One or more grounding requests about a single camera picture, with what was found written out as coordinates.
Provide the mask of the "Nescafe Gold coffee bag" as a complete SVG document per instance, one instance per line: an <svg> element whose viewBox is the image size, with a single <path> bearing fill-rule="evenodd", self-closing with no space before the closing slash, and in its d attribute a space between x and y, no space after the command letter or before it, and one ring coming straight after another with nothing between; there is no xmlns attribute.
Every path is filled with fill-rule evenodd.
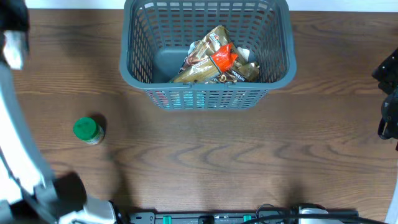
<svg viewBox="0 0 398 224"><path fill-rule="evenodd" d="M199 62L199 60L203 59L206 55L210 56L214 54L221 46L228 43L233 44L232 40L229 38L228 30L223 26L215 27L202 38L198 47L190 55L185 57L179 73L192 66L194 63ZM259 78L259 65L257 62L245 61L234 44L231 52L238 54L238 58L234 61L232 68L204 84L254 82Z"/></svg>

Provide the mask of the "spaghetti pack orange ends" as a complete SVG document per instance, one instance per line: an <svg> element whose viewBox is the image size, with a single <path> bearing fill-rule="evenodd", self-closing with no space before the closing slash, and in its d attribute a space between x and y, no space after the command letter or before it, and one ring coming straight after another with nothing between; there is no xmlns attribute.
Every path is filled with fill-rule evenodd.
<svg viewBox="0 0 398 224"><path fill-rule="evenodd" d="M194 63L176 77L170 83L205 83L212 78L221 75L232 68L238 54L232 53L232 43L220 47L220 49L210 56L205 56L199 62Z"/></svg>

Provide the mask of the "white teal small packet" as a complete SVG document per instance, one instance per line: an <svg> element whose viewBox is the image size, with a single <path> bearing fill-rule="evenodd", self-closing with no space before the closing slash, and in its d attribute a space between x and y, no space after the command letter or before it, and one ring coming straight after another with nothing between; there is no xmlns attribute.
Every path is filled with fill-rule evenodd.
<svg viewBox="0 0 398 224"><path fill-rule="evenodd" d="M203 109L205 107L205 91L172 91L170 101L174 109Z"/></svg>

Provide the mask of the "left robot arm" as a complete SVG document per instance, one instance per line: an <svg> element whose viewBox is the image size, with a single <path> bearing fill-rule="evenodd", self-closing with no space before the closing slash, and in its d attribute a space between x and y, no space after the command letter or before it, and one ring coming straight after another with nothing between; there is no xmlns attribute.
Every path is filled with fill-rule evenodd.
<svg viewBox="0 0 398 224"><path fill-rule="evenodd" d="M76 173L56 178L33 140L12 74L29 55L29 28L24 1L1 1L1 223L120 223Z"/></svg>

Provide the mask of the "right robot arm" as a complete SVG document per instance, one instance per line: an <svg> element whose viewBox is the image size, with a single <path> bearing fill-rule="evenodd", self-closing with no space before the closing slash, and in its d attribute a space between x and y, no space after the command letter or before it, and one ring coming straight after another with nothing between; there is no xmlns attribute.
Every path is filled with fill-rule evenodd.
<svg viewBox="0 0 398 224"><path fill-rule="evenodd" d="M373 71L372 77L387 95L381 105L377 134L383 140L397 139L397 49Z"/></svg>

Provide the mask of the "dried mushroom pouch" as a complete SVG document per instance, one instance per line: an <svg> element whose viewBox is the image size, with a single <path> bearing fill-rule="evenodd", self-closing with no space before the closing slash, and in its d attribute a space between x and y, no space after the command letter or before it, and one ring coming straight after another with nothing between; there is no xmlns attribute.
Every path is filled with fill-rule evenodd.
<svg viewBox="0 0 398 224"><path fill-rule="evenodd" d="M201 42L200 40L192 42L190 44L187 55L190 55L198 47L200 42ZM238 47L237 50L243 56L243 59L245 59L245 61L247 61L247 62L255 61L255 56L250 50L244 49L242 47Z"/></svg>

